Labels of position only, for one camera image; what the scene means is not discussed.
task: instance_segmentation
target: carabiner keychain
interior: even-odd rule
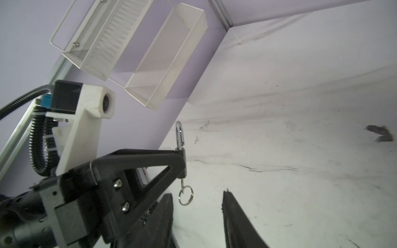
[[[175,130],[176,130],[176,145],[177,145],[177,150],[182,150],[183,146],[185,145],[185,139],[183,137],[183,129],[182,129],[182,123],[180,121],[177,121],[177,123],[175,124]],[[191,190],[191,194],[190,194],[190,198],[187,201],[187,203],[182,203],[181,202],[181,194],[183,194],[183,191],[185,188],[189,188]],[[189,185],[184,185],[183,184],[183,178],[181,179],[181,190],[179,191],[179,195],[178,195],[178,200],[179,203],[182,206],[187,206],[189,205],[192,201],[193,201],[193,197],[194,197],[194,193],[193,193],[193,189],[192,187],[190,187]]]

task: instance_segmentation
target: white marble table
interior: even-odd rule
[[[368,1],[229,30],[177,120],[195,198],[181,247],[225,247],[233,192],[272,248],[395,247],[397,15]],[[174,149],[171,128],[163,149]],[[151,177],[159,170],[149,169]]]

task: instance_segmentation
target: black cable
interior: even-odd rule
[[[43,85],[26,93],[25,95],[18,97],[14,101],[7,104],[4,108],[0,109],[0,120],[36,97],[52,92],[53,88],[53,85]]]
[[[54,138],[43,138],[43,136],[52,135],[51,129],[57,127],[58,122],[55,122],[51,117],[46,117],[46,112],[47,109],[40,106],[36,106],[33,110],[32,128],[29,137],[29,153],[32,167],[37,174],[49,177],[51,175],[51,169],[58,166],[59,156],[56,150],[48,151],[48,149],[56,147]],[[45,156],[43,152],[43,139],[46,150]]]

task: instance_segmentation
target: silver screw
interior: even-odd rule
[[[125,202],[121,210],[127,213],[129,211],[129,202]]]
[[[123,182],[121,181],[121,179],[117,179],[116,181],[114,181],[113,187],[115,188],[121,188],[121,186],[123,185]]]

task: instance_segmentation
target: metal ring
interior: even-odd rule
[[[189,189],[191,190],[191,193],[190,193],[189,201],[187,201],[187,203],[182,203],[182,202],[181,202],[181,194],[182,194],[182,192],[183,192],[183,190],[184,190],[185,188],[189,188]],[[195,194],[193,193],[192,187],[190,187],[190,186],[183,186],[183,188],[181,188],[181,190],[179,191],[179,195],[178,195],[179,203],[180,203],[182,206],[187,206],[187,205],[189,205],[189,204],[193,201],[193,197],[194,197],[194,196],[195,196]]]

